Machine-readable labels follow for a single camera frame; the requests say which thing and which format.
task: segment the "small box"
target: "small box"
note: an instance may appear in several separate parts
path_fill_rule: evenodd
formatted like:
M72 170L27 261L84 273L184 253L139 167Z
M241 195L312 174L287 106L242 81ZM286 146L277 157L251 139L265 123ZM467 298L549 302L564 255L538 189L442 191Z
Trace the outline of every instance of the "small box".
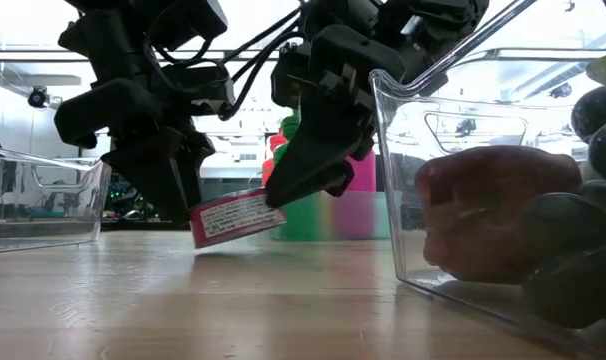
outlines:
M233 192L202 203L190 212L197 249L252 235L285 223L281 209L265 204L262 188Z
M95 241L110 168L0 149L0 252Z
M590 17L599 20L587 20ZM535 45L519 43L528 32L539 34L528 40ZM571 34L584 34L584 46L567 46L574 39ZM605 55L606 10L600 0L577 1L576 10L563 9L558 2L517 0L409 85L397 83L382 70L372 72L398 279L570 351L606 358L606 321L580 331L552 325L527 306L518 281L460 280L461 276L451 275L460 275L451 268L444 270L426 260L430 258L426 253L443 249L426 248L432 241L426 241L426 226L434 228L427 225L427 214L417 200L426 196L418 190L424 187L415 183L419 169L427 171L422 168L427 161L478 147L517 145L567 155L570 163L570 157L577 163L585 161L588 145L574 134L571 112L583 94L600 86L585 70L591 60ZM444 76L448 79L445 86L430 89ZM478 177L485 170L477 171ZM463 232L465 225L447 231L455 233L456 229ZM449 249L452 257L474 253L468 252L474 244L459 245L457 251ZM466 261L478 264L483 261L480 257Z

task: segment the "white ceiling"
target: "white ceiling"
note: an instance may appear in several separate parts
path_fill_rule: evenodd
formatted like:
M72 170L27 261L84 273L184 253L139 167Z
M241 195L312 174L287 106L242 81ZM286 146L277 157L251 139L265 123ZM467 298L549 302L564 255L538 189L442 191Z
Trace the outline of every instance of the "white ceiling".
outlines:
M228 19L228 31L213 49L234 49L292 11L297 0L219 0ZM78 18L76 10L64 0L0 1L0 48L56 48L59 34L69 21ZM200 39L184 49L198 49Z

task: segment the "table surface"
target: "table surface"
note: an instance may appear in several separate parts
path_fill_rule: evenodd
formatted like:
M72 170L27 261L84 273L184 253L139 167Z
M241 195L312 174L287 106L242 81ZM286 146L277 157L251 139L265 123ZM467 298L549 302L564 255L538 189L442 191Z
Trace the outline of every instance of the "table surface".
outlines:
M195 251L188 232L0 254L0 360L561 359L394 277L388 241Z

